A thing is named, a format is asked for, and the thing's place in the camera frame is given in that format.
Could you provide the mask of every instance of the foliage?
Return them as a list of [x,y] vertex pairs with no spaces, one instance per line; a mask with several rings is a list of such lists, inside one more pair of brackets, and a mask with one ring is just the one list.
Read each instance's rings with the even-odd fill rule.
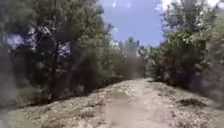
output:
[[173,2],[164,13],[165,41],[151,50],[155,78],[189,89],[206,56],[215,12],[203,0]]

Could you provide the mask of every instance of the vegetation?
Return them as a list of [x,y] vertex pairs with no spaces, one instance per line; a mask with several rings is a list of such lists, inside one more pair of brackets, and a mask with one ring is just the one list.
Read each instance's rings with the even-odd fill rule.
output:
[[[132,37],[114,41],[113,26],[104,23],[97,0],[1,4],[0,35],[10,50],[18,87],[32,88],[44,101],[149,76],[190,89],[191,80],[208,71],[210,62],[222,60],[222,9],[210,8],[206,0],[174,1],[163,14],[165,40],[154,48]],[[15,38],[17,43],[8,41]],[[208,52],[208,45],[214,49]]]

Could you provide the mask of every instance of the dirt road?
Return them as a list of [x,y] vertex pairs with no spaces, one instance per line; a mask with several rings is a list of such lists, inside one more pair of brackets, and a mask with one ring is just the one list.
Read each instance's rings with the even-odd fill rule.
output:
[[181,109],[168,96],[162,96],[148,80],[126,82],[128,98],[113,98],[106,106],[111,128],[204,128],[202,113]]
[[10,128],[223,128],[223,112],[208,99],[149,80],[11,111]]

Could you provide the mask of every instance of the dirt path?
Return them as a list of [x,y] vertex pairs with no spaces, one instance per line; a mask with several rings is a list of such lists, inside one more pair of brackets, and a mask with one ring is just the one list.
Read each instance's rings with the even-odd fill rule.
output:
[[10,128],[223,128],[224,112],[209,107],[208,99],[148,81],[14,110],[7,120]]
[[160,96],[147,80],[125,84],[129,85],[130,99],[113,98],[106,106],[106,119],[111,128],[203,128],[204,122],[196,122],[202,117],[178,109],[174,101]]

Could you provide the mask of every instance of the trail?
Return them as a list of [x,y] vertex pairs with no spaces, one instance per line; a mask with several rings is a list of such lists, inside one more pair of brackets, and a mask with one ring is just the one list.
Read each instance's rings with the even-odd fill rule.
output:
[[[206,106],[180,103],[188,99]],[[8,122],[10,128],[223,128],[224,112],[209,107],[207,101],[162,83],[138,79],[89,96],[14,110]]]
[[160,96],[147,80],[125,84],[131,90],[130,100],[114,98],[106,106],[106,119],[111,128],[176,128],[193,123],[187,119],[195,116],[193,113],[178,110],[174,101]]

